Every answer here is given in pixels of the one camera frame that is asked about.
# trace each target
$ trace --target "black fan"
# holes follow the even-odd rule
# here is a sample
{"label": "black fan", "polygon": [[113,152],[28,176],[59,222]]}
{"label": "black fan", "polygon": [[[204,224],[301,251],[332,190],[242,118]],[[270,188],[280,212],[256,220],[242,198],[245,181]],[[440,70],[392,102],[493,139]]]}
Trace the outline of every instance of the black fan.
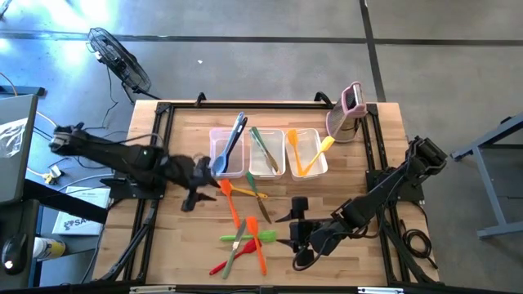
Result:
{"label": "black fan", "polygon": [[90,50],[95,53],[98,61],[107,65],[122,81],[123,90],[132,104],[134,104],[134,101],[129,96],[126,87],[131,88],[134,93],[160,100],[160,98],[148,92],[151,86],[149,77],[138,64],[136,57],[129,53],[113,35],[103,28],[94,28],[89,30],[87,38],[91,45]]}

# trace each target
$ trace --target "wooden tabletop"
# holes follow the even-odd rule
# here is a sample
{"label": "wooden tabletop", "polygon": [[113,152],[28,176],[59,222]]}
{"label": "wooden tabletop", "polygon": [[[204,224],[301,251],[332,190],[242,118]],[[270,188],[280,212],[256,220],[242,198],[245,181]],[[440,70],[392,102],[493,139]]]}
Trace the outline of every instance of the wooden tabletop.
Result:
{"label": "wooden tabletop", "polygon": [[[151,133],[157,101],[139,100],[129,127],[129,137]],[[300,109],[241,109],[248,116],[248,127],[271,127],[287,131],[289,128],[315,128],[321,139],[325,131],[325,110]],[[378,104],[382,134],[385,140],[388,162],[392,167],[405,160],[408,143],[401,120],[400,107],[396,103]],[[171,154],[209,153],[209,131],[214,127],[230,127],[238,115],[237,109],[177,109],[174,116],[169,151]],[[372,123],[370,133],[374,140]],[[148,144],[149,139],[135,143]],[[245,136],[245,166],[248,168],[249,146]],[[264,201],[271,219],[276,220],[288,214],[291,197],[309,198],[307,218],[325,218],[348,198],[365,194],[364,173],[368,169],[361,131],[354,142],[334,144],[326,153],[329,171],[320,178],[302,182],[293,181],[287,169],[280,180],[258,180],[257,187],[269,194]],[[377,168],[379,160],[375,158]],[[232,184],[248,189],[248,182],[242,178],[231,180]],[[260,271],[256,253],[241,256],[233,264],[229,278],[223,280],[220,274],[209,276],[208,272],[226,261],[230,255],[231,243],[224,243],[219,237],[236,234],[226,197],[213,187],[200,189],[213,196],[216,202],[200,202],[192,212],[180,210],[187,192],[181,187],[168,185],[165,198],[160,202],[154,231],[147,283],[169,284],[248,284],[248,285],[311,285],[311,286],[378,286],[385,285],[382,249],[379,238],[345,239],[331,254],[322,256],[309,269],[297,272],[292,268],[293,253],[281,243],[264,243],[268,275]],[[278,238],[288,238],[288,222],[270,225],[258,208],[252,196],[233,193],[234,204],[240,218],[255,216],[260,229],[275,229]],[[128,245],[132,222],[136,211],[136,200],[123,200],[111,209],[98,253],[93,278],[99,278],[119,258]],[[399,216],[409,229],[427,232],[423,214],[410,203],[398,205]],[[369,234],[376,232],[375,218],[369,226]],[[141,260],[140,246],[137,250],[134,269]],[[396,276],[400,276],[397,255],[391,249]],[[426,273],[438,280],[438,273],[428,261],[416,261]]]}

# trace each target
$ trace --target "red spatula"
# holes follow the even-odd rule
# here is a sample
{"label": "red spatula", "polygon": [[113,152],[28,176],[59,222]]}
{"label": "red spatula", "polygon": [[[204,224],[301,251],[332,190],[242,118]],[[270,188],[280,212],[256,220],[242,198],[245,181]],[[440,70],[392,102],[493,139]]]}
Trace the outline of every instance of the red spatula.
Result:
{"label": "red spatula", "polygon": [[[253,253],[255,251],[256,251],[256,243],[254,242],[254,239],[252,239],[245,244],[244,249],[242,249],[241,252],[236,253],[235,259],[242,256],[243,254]],[[220,270],[223,270],[223,268],[226,267],[226,264],[227,264],[227,261],[222,262],[219,266],[212,269],[209,272],[209,275],[213,275],[213,274],[219,272]]]}

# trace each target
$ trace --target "kitchen utensil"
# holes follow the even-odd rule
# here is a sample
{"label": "kitchen utensil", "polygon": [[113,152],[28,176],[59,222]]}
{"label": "kitchen utensil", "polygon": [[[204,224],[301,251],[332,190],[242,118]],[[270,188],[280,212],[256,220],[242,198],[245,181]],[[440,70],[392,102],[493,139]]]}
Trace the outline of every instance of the kitchen utensil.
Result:
{"label": "kitchen utensil", "polygon": [[314,158],[311,160],[309,165],[306,167],[305,171],[303,171],[302,176],[306,176],[307,175],[307,172],[309,172],[309,170],[311,169],[312,165],[314,165],[314,163],[316,162],[316,160],[318,160],[320,155],[323,152],[329,150],[330,146],[332,146],[333,143],[334,143],[334,138],[332,138],[331,136],[326,136],[325,139],[323,141],[321,141],[320,151],[318,151],[316,156],[314,156]]}
{"label": "kitchen utensil", "polygon": [[226,263],[226,267],[223,270],[223,273],[221,274],[221,278],[226,279],[229,276],[230,268],[232,267],[232,263],[235,260],[236,251],[238,250],[239,243],[242,241],[242,235],[245,231],[245,225],[247,224],[247,221],[242,221],[242,224],[239,226],[238,233],[236,233],[235,241],[232,243],[232,250],[230,251],[229,260]]}
{"label": "kitchen utensil", "polygon": [[[250,240],[249,242],[247,242],[247,244],[245,244],[244,246],[244,249],[242,249],[241,252],[238,252],[236,253],[235,255],[235,259],[242,256],[243,254],[249,254],[249,253],[253,253],[256,251],[256,243],[254,242],[254,239],[253,240]],[[213,275],[217,272],[219,272],[220,270],[223,270],[223,268],[226,267],[226,264],[227,264],[227,261],[223,261],[221,264],[219,264],[217,267],[215,267],[214,269],[212,269],[210,272],[209,272],[209,275]]]}
{"label": "kitchen utensil", "polygon": [[361,118],[367,114],[366,104],[363,102],[363,93],[359,82],[353,82],[342,92],[342,97],[334,105],[333,110],[327,113],[325,124],[327,133],[337,143],[346,143],[354,140],[360,128]]}
{"label": "kitchen utensil", "polygon": [[261,213],[262,213],[263,217],[265,217],[265,220],[269,224],[272,224],[272,221],[270,221],[269,213],[267,213],[267,209],[265,208],[265,205],[263,205],[262,200],[258,196],[258,189],[256,188],[256,184],[254,183],[253,174],[251,174],[250,171],[247,171],[245,176],[247,177],[247,181],[251,185],[251,188],[253,188],[253,191],[254,191],[254,193],[256,195],[256,200],[258,201],[258,206],[260,207],[260,210],[261,210]]}
{"label": "kitchen utensil", "polygon": [[[241,189],[241,188],[234,187],[230,183],[230,180],[227,180],[227,179],[220,180],[219,183],[220,183],[221,187],[223,187],[223,185],[227,185],[227,189],[230,189],[231,191],[236,191],[236,192],[240,192],[240,193],[243,193],[243,194],[247,194],[247,195],[251,195],[251,196],[256,197],[256,194],[253,191],[249,191],[247,189]],[[269,198],[269,195],[264,194],[264,193],[258,193],[258,196],[260,196],[261,198],[264,198],[264,199]]]}
{"label": "kitchen utensil", "polygon": [[266,158],[267,165],[269,167],[272,167],[273,172],[275,174],[279,174],[278,163],[276,162],[275,158],[272,157],[272,155],[270,154],[269,150],[265,146],[265,143],[263,143],[262,135],[260,135],[260,132],[258,131],[258,129],[256,127],[251,127],[251,129],[249,130],[249,133],[251,134],[251,137],[254,139],[254,141],[256,142],[258,147],[260,147],[260,150],[263,153],[263,156],[265,156],[265,158]]}
{"label": "kitchen utensil", "polygon": [[221,192],[227,196],[230,213],[232,214],[232,219],[235,222],[236,228],[239,228],[238,213],[236,212],[235,205],[232,203],[232,196],[230,195],[232,193],[231,184],[229,180],[220,180],[219,183]]}
{"label": "kitchen utensil", "polygon": [[214,175],[219,175],[219,174],[223,173],[224,170],[226,169],[227,161],[229,160],[228,154],[230,154],[229,151],[230,151],[230,149],[232,149],[231,148],[232,142],[235,139],[236,133],[238,131],[243,130],[243,128],[241,130],[239,128],[240,128],[242,120],[244,119],[244,115],[245,115],[244,112],[240,112],[238,114],[238,117],[236,118],[236,122],[235,122],[234,126],[232,127],[232,132],[230,133],[229,140],[227,141],[226,147],[223,149],[221,154],[218,155],[214,159],[214,163],[212,164],[212,173]]}
{"label": "kitchen utensil", "polygon": [[287,131],[287,139],[290,145],[294,148],[294,157],[296,158],[297,164],[297,174],[301,175],[303,173],[302,163],[300,162],[300,156],[297,152],[297,131],[296,129],[291,129]]}
{"label": "kitchen utensil", "polygon": [[[251,234],[245,234],[242,236],[242,240],[251,240],[254,237]],[[274,242],[276,240],[276,231],[273,229],[264,230],[260,233],[258,233],[258,238],[262,242]],[[230,242],[234,241],[235,236],[234,235],[225,235],[220,237],[220,241],[222,242]]]}
{"label": "kitchen utensil", "polygon": [[267,275],[267,266],[265,264],[265,258],[263,257],[262,252],[262,245],[260,244],[260,240],[258,239],[258,221],[256,220],[256,217],[249,216],[247,219],[247,229],[249,233],[251,233],[254,236],[254,242],[256,244],[256,251],[258,253],[258,261],[260,261],[260,268],[261,273],[263,275]]}
{"label": "kitchen utensil", "polygon": [[227,172],[227,168],[229,167],[230,153],[232,152],[232,149],[235,148],[236,142],[238,142],[238,139],[242,136],[242,131],[245,129],[247,120],[248,120],[248,118],[244,118],[244,119],[242,119],[242,122],[239,124],[238,131],[236,132],[235,138],[232,140],[232,145],[230,146],[229,151],[227,152],[226,168],[223,170],[223,172]]}

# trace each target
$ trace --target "concrete floor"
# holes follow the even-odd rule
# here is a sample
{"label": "concrete floor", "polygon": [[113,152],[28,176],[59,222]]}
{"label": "concrete floor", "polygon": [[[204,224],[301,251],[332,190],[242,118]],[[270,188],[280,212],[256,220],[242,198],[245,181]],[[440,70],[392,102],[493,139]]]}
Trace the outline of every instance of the concrete floor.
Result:
{"label": "concrete floor", "polygon": [[[519,14],[523,2],[518,0],[367,3],[375,38],[523,38]],[[357,0],[13,0],[0,21],[0,30],[32,32],[86,33],[92,26],[133,35],[365,37]],[[105,67],[84,43],[0,39],[0,70],[17,85],[45,87],[48,93],[38,109],[57,123],[84,121],[97,127],[112,105],[109,81]],[[349,82],[360,80],[368,100],[377,99],[365,44],[125,42],[124,46],[150,76],[152,93],[165,98],[194,99],[204,91],[214,100],[310,100],[316,91],[337,97]],[[449,153],[523,109],[523,47],[377,46],[377,53],[387,101],[400,103],[407,133],[429,136]],[[100,135],[125,131],[130,121],[132,106],[114,75],[112,93],[120,103],[109,116],[108,130],[96,130]],[[40,118],[36,125],[52,131]],[[122,137],[124,132],[113,138]],[[46,145],[35,136],[29,160],[33,169],[58,159]],[[108,172],[68,164],[64,183]],[[477,229],[495,225],[495,219],[475,163],[450,162],[424,184],[424,190],[441,280],[454,286],[521,292],[523,234],[489,241],[476,237]],[[505,205],[517,215],[521,202]],[[54,218],[56,212],[46,210],[44,231],[51,231]],[[45,262],[42,285],[78,283],[91,255]]]}

